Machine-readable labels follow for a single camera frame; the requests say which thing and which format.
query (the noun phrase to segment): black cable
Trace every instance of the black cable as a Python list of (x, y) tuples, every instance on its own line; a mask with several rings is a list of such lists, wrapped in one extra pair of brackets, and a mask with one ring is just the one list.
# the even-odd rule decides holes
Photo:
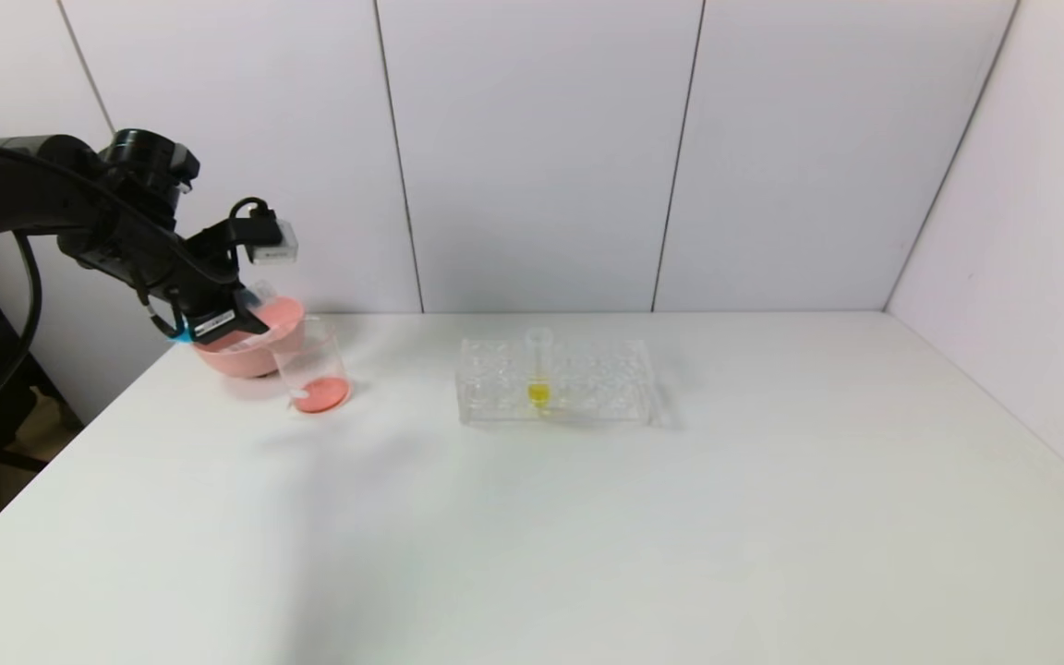
[(0, 375), (0, 393), (3, 392), (5, 384), (11, 382), (12, 376), (16, 373), (18, 366), (22, 365), (22, 361), (27, 359), (27, 353), (31, 350), (31, 342), (35, 338), (35, 330), (38, 329), (38, 313), (41, 311), (44, 303), (44, 289), (38, 280), (38, 265), (35, 263), (35, 253), (32, 251), (31, 244), (27, 240), (26, 235), (17, 231), (14, 232), (14, 236), (16, 236), (18, 253), (22, 254), (22, 262), (27, 265), (27, 286), (31, 290), (31, 305), (27, 307), (27, 321), (24, 327), (22, 327), (22, 332), (18, 335), (16, 352), (11, 358), (7, 366), (5, 366), (3, 373)]
[[(106, 199), (106, 201), (113, 203), (113, 205), (115, 206), (120, 207), (123, 212), (127, 212), (127, 214), (135, 216), (136, 219), (144, 220), (145, 216), (147, 216), (145, 214), (140, 214), (140, 212), (136, 211), (134, 206), (123, 201), (121, 198), (118, 197), (117, 194), (111, 193), (110, 189), (104, 188), (104, 186), (98, 185), (97, 182), (88, 180), (88, 178), (84, 178), (79, 172), (76, 172), (73, 170), (68, 170), (67, 168), (62, 167), (62, 165), (47, 163), (47, 161), (26, 154), (26, 152), (20, 152), (17, 150), (12, 150), (10, 148), (3, 148), (3, 147), (0, 147), (0, 157), (16, 160), (18, 163), (24, 163), (27, 165), (35, 165), (35, 167), (46, 169), (50, 172), (59, 173), (59, 176), (71, 180), (72, 182), (74, 182), (74, 184), (84, 186), (84, 188), (93, 190), (93, 194), (96, 194), (98, 195), (98, 197)], [(197, 269), (199, 273), (202, 273), (203, 277), (211, 279), (211, 281), (216, 283), (235, 283), (237, 281), (237, 275), (235, 272), (233, 272), (232, 275), (216, 275), (215, 272), (213, 272), (210, 266), (201, 264), (198, 260), (196, 260), (194, 255), (192, 255), (190, 252), (186, 251), (185, 246), (182, 246), (182, 244), (172, 243), (170, 244), (170, 246), (172, 251), (179, 254), (183, 261), (186, 261), (195, 269)]]
[(38, 330), (38, 315), (44, 307), (44, 286), (38, 279), (38, 264), (35, 263), (35, 253), (31, 249), (31, 242), (27, 240), (27, 236), (19, 232), (14, 233), (14, 236), (16, 236), (18, 253), (21, 254), (22, 263), (27, 268), (27, 286), (31, 292), (31, 303), (27, 305), (27, 320), (22, 326), (22, 333), (18, 335), (16, 352), (5, 366), (3, 373), (0, 375), (0, 393), (3, 392), (5, 384), (11, 382), (12, 376), (16, 373), (18, 366), (22, 365), (22, 361), (31, 351), (31, 342), (35, 338), (35, 330)]
[(249, 205), (249, 203), (256, 203), (256, 211), (261, 212), (261, 214), (263, 214), (263, 212), (269, 211), (269, 203), (266, 203), (262, 199), (257, 199), (256, 197), (245, 197), (240, 201), (236, 201), (235, 205), (232, 206), (232, 210), (228, 211), (228, 218), (229, 219), (235, 218), (236, 214), (240, 212), (242, 207)]

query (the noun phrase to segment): test tube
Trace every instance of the test tube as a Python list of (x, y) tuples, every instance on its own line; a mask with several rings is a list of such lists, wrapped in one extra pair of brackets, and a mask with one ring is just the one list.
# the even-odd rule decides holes
[(533, 328), (523, 337), (523, 346), (528, 349), (531, 360), (529, 371), (529, 401), (538, 410), (548, 408), (552, 400), (552, 388), (549, 386), (549, 368), (552, 367), (552, 330)]

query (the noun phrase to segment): pink bowl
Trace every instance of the pink bowl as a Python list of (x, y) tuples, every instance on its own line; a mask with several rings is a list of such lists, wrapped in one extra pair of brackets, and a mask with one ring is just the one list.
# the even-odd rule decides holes
[(298, 321), (303, 319), (306, 311), (303, 304), (293, 298), (279, 298), (256, 313), (257, 318), (269, 326), (269, 333), (263, 335), (254, 346), (240, 346), (235, 350), (229, 347), (237, 342), (254, 337), (249, 332), (232, 332), (211, 345), (192, 345), (203, 362), (221, 375), (235, 376), (236, 379), (252, 379), (254, 376), (273, 375), (278, 370), (273, 362), (273, 353), (267, 345), (279, 339), (290, 339), (300, 335)]

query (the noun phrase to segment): white label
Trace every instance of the white label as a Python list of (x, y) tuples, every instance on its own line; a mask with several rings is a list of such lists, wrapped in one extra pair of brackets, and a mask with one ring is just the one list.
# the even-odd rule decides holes
[(200, 335), (206, 335), (207, 332), (211, 332), (211, 330), (220, 328), (220, 326), (228, 323), (229, 320), (234, 318), (236, 318), (236, 312), (233, 311), (223, 312), (223, 314), (219, 316), (212, 316), (211, 319), (204, 320), (203, 323), (195, 327), (195, 336), (199, 337)]

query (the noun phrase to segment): wall seam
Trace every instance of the wall seam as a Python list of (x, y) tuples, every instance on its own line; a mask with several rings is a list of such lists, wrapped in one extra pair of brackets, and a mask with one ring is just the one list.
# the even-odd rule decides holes
[(60, 7), (60, 17), (64, 18), (64, 30), (67, 30), (68, 37), (72, 40), (72, 48), (77, 51), (77, 60), (81, 61), (81, 71), (84, 71), (85, 79), (88, 79), (88, 87), (93, 88), (93, 97), (97, 100), (97, 107), (101, 110), (101, 116), (104, 116), (105, 126), (109, 127), (109, 134), (113, 136), (117, 134), (117, 128), (114, 127), (114, 118), (109, 117), (105, 101), (101, 99), (101, 90), (97, 88), (97, 81), (94, 80), (93, 71), (88, 68), (84, 51), (81, 50), (81, 43), (77, 38), (76, 31), (72, 30), (72, 21), (68, 20), (68, 12), (64, 9), (64, 0), (55, 0), (55, 5)]
[(692, 50), (692, 68), (688, 70), (688, 93), (683, 98), (683, 117), (680, 118), (680, 138), (676, 140), (676, 165), (671, 168), (671, 188), (668, 190), (668, 210), (663, 215), (663, 237), (660, 239), (660, 262), (654, 266), (654, 289), (651, 290), (651, 312), (660, 297), (660, 277), (663, 275), (663, 252), (668, 246), (668, 223), (671, 222), (671, 203), (676, 201), (676, 179), (680, 176), (680, 152), (683, 149), (683, 134), (688, 126), (688, 105), (692, 103), (692, 83), (697, 78), (697, 55), (700, 54), (700, 33), (704, 30), (704, 5), (701, 0), (700, 17), (697, 19), (697, 41)]
[(410, 228), (410, 251), (413, 252), (413, 277), (417, 280), (417, 303), (426, 314), (426, 297), (421, 292), (421, 269), (417, 265), (417, 238), (413, 235), (413, 214), (410, 211), (410, 188), (404, 184), (404, 163), (401, 161), (401, 135), (396, 129), (396, 106), (393, 105), (393, 81), (388, 79), (388, 55), (384, 54), (384, 26), (381, 24), (381, 5), (372, 0), (376, 13), (376, 41), (381, 47), (381, 65), (384, 67), (384, 92), (388, 94), (388, 120), (393, 122), (393, 145), (396, 147), (396, 168), (401, 173), (401, 199), (404, 201), (404, 221)]
[(938, 205), (938, 199), (942, 198), (942, 189), (947, 185), (947, 179), (950, 178), (950, 170), (955, 168), (955, 163), (959, 160), (959, 151), (963, 150), (963, 140), (967, 139), (967, 131), (970, 130), (971, 123), (976, 121), (976, 113), (979, 113), (979, 106), (983, 102), (983, 94), (987, 93), (988, 83), (992, 82), (992, 76), (996, 72), (996, 66), (1000, 62), (1000, 53), (1004, 51), (1004, 43), (1009, 40), (1009, 33), (1012, 32), (1013, 21), (1017, 20), (1017, 11), (1020, 10), (1020, 0), (1014, 0), (1012, 4), (1012, 12), (1009, 14), (1009, 21), (1004, 24), (1004, 32), (1000, 34), (1000, 41), (996, 46), (996, 54), (992, 55), (992, 64), (987, 67), (987, 74), (983, 78), (983, 85), (980, 85), (979, 95), (976, 96), (976, 104), (971, 105), (971, 113), (967, 116), (967, 124), (963, 126), (963, 133), (959, 135), (959, 143), (955, 144), (955, 151), (950, 155), (950, 161), (947, 164), (947, 170), (943, 172), (942, 180), (938, 181), (938, 188), (934, 189), (934, 197), (930, 199), (930, 206), (926, 207), (926, 216), (921, 218), (921, 223), (917, 228), (917, 234), (914, 235), (914, 240), (909, 246), (909, 252), (905, 253), (905, 261), (902, 262), (902, 268), (898, 272), (898, 278), (894, 279), (894, 285), (890, 289), (890, 296), (885, 299), (885, 304), (881, 307), (882, 312), (890, 312), (890, 303), (894, 300), (894, 294), (898, 292), (898, 286), (900, 286), (900, 281), (905, 277), (905, 269), (909, 268), (909, 262), (914, 257), (914, 249), (917, 249), (917, 244), (921, 240), (921, 233), (926, 232), (926, 227), (930, 222), (930, 215), (934, 214), (934, 206)]

